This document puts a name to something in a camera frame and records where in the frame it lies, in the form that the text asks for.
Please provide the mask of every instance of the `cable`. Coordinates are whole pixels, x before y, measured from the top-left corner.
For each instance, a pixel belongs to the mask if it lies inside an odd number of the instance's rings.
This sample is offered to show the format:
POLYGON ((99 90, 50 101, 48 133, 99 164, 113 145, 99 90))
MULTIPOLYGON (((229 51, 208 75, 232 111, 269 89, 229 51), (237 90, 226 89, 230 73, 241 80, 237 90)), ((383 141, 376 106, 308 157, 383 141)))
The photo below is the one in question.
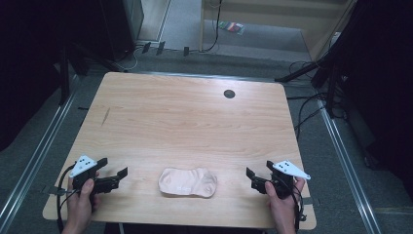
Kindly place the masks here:
POLYGON ((292 72, 291 72, 291 67, 292 67, 292 65, 294 65, 295 63, 298 63, 298 62, 302 62, 302 63, 303 63, 303 64, 301 65, 301 68, 303 68, 304 65, 306 65, 306 64, 312 64, 312 63, 313 63, 312 61, 295 61, 295 62, 293 62, 293 63, 288 67, 289 74, 292 74, 292 72))
MULTIPOLYGON (((75 164, 73 164, 72 166, 68 167, 68 168, 63 172, 63 174, 61 175, 60 180, 59 180, 59 182, 58 182, 57 191, 59 191, 59 190, 62 189, 62 188, 61 188, 61 185, 63 184, 63 179, 66 177, 66 174, 67 174, 70 170, 72 170, 74 167, 75 167, 75 164)), ((56 195, 56 208, 57 208, 57 220, 56 220, 56 222, 57 222, 58 230, 59 230, 59 232, 61 233, 61 232, 63 232, 64 226, 63 226, 63 220, 61 219, 61 205, 60 205, 60 196, 59 196, 59 195, 56 195)))
POLYGON ((221 16, 221 6, 222 6, 222 0, 219 0, 219 5, 218 5, 218 17, 216 18, 216 27, 215 27, 215 41, 213 42, 212 46, 209 47, 206 50, 200 51, 200 53, 206 53, 212 50, 212 48, 215 46, 216 42, 218 41, 218 25, 219 25, 219 18, 221 16))
MULTIPOLYGON (((217 20, 217 22, 216 22, 216 26, 218 26, 219 25, 219 19, 217 20)), ((217 32, 217 30, 218 29, 216 29, 217 27, 215 26, 215 24, 213 23, 213 20, 211 21, 211 26, 212 26, 212 29, 215 31, 215 33, 218 33, 217 32)), ((214 55, 216 55, 216 53, 219 51, 219 43, 218 42, 216 42, 217 43, 217 45, 218 45, 218 50, 216 50, 215 52, 213 52, 213 54, 214 55)))
POLYGON ((67 201, 67 199, 69 199, 71 196, 73 196, 73 194, 79 192, 80 190, 76 189, 70 192, 69 195, 66 196, 66 198, 63 200, 63 202, 60 204, 60 210, 63 207, 63 204, 67 201))
POLYGON ((300 190, 298 190, 297 186, 294 185, 294 188, 297 190, 297 192, 295 194, 297 194, 300 197, 300 211, 299 211, 299 216, 300 216, 300 220, 303 219, 303 217, 305 217, 303 215, 304 212, 304 201, 303 201, 303 196, 301 195, 300 190))
POLYGON ((139 49, 141 49, 141 48, 142 48, 142 47, 138 47, 138 48, 136 48, 136 49, 133 51, 133 57, 134 57, 134 66, 133 66, 133 67, 123 67, 122 65, 120 65, 120 64, 117 63, 117 62, 113 62, 113 64, 119 66, 120 68, 122 68, 122 69, 124 69, 124 70, 126 70, 126 71, 134 69, 134 68, 137 66, 137 57, 136 57, 136 54, 135 54, 135 53, 136 53, 139 49))
POLYGON ((297 131, 297 134, 296 134, 296 139, 297 140, 300 137, 301 125, 303 123, 305 123, 307 120, 309 120, 310 118, 314 117, 322 109, 322 108, 318 109, 316 112, 312 113, 309 117, 304 119, 304 121, 301 121, 301 113, 304 109, 304 106, 312 99, 325 100, 326 99, 326 93, 319 93, 319 94, 315 94, 315 95, 310 96, 310 97, 288 97, 287 99, 302 99, 302 98, 305 98, 306 100, 303 102, 303 104, 300 107, 300 110, 298 112, 298 124, 294 127, 294 130, 297 131))

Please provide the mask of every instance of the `black controller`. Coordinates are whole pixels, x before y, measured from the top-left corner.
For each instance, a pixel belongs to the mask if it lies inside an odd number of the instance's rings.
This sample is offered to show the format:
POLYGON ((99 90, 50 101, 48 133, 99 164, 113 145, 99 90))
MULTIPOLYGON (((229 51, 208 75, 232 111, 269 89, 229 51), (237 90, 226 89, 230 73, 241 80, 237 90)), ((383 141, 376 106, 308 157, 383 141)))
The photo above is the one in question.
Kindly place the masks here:
POLYGON ((294 187, 294 178, 291 175, 286 175, 273 168, 274 163, 267 161, 267 168, 271 170, 271 180, 255 176, 255 173, 246 168, 246 176, 251 179, 251 188, 258 190, 262 194, 266 194, 265 182, 270 181, 276 188, 277 195, 280 199, 285 199, 291 195, 294 187))
POLYGON ((97 193, 109 193, 112 191, 112 189, 119 188, 120 180, 128 175, 128 168, 124 168, 114 176, 97 178, 97 170, 103 168, 106 165, 107 158, 100 159, 99 161, 97 161, 97 164, 94 167, 89 168, 87 171, 84 171, 73 177, 73 189, 78 190, 79 192, 82 190, 83 184, 85 184, 85 182, 89 178, 94 180, 94 190, 89 197, 92 205, 92 211, 94 210, 94 195, 97 193))

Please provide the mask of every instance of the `finger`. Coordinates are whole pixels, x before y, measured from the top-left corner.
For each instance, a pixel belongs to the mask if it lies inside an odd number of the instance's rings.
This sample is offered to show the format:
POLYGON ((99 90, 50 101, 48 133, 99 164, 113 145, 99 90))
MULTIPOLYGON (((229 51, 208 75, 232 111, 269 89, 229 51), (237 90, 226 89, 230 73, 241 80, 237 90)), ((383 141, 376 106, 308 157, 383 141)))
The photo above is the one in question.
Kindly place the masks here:
POLYGON ((85 206, 90 203, 89 196, 94 190, 94 181, 90 178, 86 180, 85 184, 82 186, 82 191, 79 197, 79 204, 85 206))
POLYGON ((94 195, 94 209, 97 210, 99 208, 99 205, 101 203, 101 199, 99 195, 94 195))
POLYGON ((271 182, 269 181, 265 182, 265 191, 267 191, 267 194, 271 200, 279 199, 279 197, 277 196, 276 188, 271 182))
POLYGON ((302 177, 296 177, 295 178, 297 181, 295 182, 295 187, 298 189, 298 191, 301 193, 304 188, 304 184, 306 183, 306 179, 302 177))
POLYGON ((70 177, 69 180, 67 181, 67 190, 71 191, 73 189, 73 178, 70 177))

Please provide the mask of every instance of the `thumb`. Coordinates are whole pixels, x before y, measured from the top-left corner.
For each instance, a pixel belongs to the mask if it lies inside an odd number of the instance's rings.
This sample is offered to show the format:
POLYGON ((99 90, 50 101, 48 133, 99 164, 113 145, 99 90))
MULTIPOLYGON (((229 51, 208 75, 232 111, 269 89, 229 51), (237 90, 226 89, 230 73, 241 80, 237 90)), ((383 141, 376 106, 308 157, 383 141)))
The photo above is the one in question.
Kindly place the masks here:
POLYGON ((86 199, 89 202, 89 195, 91 195, 92 191, 94 190, 94 181, 90 178, 86 180, 85 184, 82 186, 82 191, 80 195, 80 199, 86 199))
POLYGON ((267 194, 268 194, 268 196, 270 197, 271 200, 279 198, 277 196, 276 188, 274 187, 274 185, 271 182, 269 182, 269 181, 265 182, 265 190, 267 191, 267 194))

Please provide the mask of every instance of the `black stand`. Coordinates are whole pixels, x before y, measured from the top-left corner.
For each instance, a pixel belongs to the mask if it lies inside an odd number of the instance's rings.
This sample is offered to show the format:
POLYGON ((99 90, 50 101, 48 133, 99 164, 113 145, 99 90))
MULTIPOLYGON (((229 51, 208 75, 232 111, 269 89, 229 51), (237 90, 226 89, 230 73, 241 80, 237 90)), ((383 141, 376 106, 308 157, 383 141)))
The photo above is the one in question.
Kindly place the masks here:
POLYGON ((109 71, 119 72, 119 68, 112 65, 107 60, 101 58, 99 55, 93 53, 87 48, 80 44, 72 42, 70 33, 66 31, 67 27, 67 16, 65 13, 61 14, 61 25, 60 25, 60 38, 62 42, 61 54, 60 54, 60 88, 61 96, 59 105, 63 105, 70 94, 70 81, 69 81, 69 65, 70 62, 78 75, 87 75, 88 66, 83 59, 84 56, 95 60, 109 71))
POLYGON ((334 89, 336 83, 339 81, 341 76, 341 68, 344 61, 346 60, 346 50, 349 48, 349 44, 352 43, 352 37, 357 31, 355 28, 358 23, 362 20, 364 13, 371 8, 373 1, 357 1, 354 8, 354 12, 350 17, 350 20, 340 37, 337 39, 336 43, 328 50, 327 54, 320 58, 318 61, 311 63, 281 79, 275 79, 276 82, 289 82, 304 75, 314 69, 319 69, 316 75, 312 79, 312 85, 314 88, 320 88, 325 81, 329 79, 327 100, 326 100, 326 110, 333 118, 333 99, 334 99, 334 89))

